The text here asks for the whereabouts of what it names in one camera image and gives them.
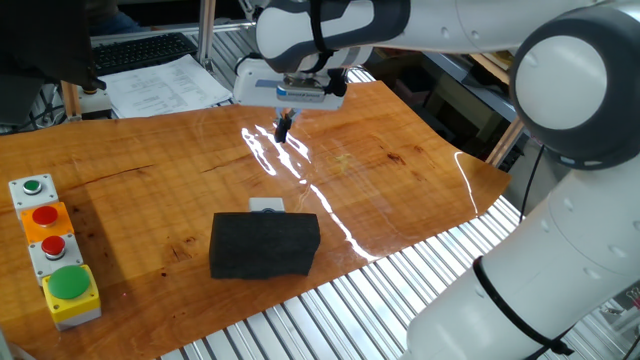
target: black foam block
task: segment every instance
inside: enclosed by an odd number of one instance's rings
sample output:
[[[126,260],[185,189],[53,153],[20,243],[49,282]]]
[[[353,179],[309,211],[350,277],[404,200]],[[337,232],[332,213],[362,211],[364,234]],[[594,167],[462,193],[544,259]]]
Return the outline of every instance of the black foam block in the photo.
[[[218,213],[213,216],[209,266],[216,279],[308,275],[320,246],[315,214]]]

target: wooden tabletop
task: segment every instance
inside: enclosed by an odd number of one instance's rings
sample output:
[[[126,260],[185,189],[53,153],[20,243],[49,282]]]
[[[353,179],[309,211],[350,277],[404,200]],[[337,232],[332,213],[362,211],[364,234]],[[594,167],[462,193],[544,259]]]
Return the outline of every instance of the wooden tabletop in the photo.
[[[87,121],[0,140],[0,183],[51,173],[103,316],[59,333],[0,191],[0,326],[39,360],[150,359],[483,213],[509,176],[450,146],[382,83],[350,85],[274,144],[272,109]],[[308,277],[213,280],[215,212],[282,197],[318,214]]]

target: emergency stop button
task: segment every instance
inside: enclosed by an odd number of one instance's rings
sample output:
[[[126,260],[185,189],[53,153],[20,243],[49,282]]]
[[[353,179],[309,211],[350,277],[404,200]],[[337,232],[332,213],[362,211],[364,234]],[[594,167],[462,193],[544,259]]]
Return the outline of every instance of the emergency stop button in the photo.
[[[66,243],[60,236],[49,236],[42,241],[42,251],[49,260],[58,260],[64,256]]]
[[[37,208],[31,215],[33,222],[42,226],[53,226],[58,220],[58,210],[51,206],[42,206]]]

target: orange button housing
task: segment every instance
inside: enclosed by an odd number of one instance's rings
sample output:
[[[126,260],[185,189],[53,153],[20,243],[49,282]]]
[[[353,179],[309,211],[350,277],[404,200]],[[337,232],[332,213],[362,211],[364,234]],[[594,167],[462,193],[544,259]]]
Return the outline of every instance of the orange button housing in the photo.
[[[43,241],[49,236],[62,236],[74,233],[71,219],[69,218],[69,213],[64,203],[59,202],[49,204],[48,206],[55,208],[58,212],[58,219],[53,225],[48,227],[43,227],[33,221],[33,212],[38,210],[38,208],[25,210],[20,213],[20,220],[22,220],[22,225],[24,225],[24,232],[27,235],[27,242],[29,244]]]

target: red button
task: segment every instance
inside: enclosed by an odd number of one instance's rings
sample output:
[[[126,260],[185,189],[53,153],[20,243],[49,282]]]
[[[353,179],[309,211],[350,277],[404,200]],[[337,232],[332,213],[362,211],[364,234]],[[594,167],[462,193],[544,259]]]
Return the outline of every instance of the red button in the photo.
[[[58,220],[58,210],[51,206],[42,206],[33,212],[31,218],[33,219],[33,222],[40,226],[49,226]]]
[[[42,242],[42,251],[49,255],[60,255],[64,250],[64,239],[60,236],[49,236]]]

